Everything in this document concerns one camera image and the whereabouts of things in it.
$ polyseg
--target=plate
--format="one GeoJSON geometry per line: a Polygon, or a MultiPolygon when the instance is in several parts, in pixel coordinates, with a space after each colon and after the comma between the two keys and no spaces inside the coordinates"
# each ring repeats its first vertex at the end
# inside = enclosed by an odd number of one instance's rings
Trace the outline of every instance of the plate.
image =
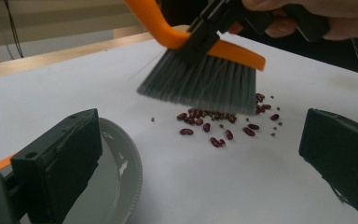
{"type": "MultiPolygon", "coordinates": [[[[64,224],[126,223],[142,188],[139,152],[127,133],[108,119],[100,119],[103,155],[64,224]]],[[[30,223],[25,216],[21,223],[30,223]]]]}

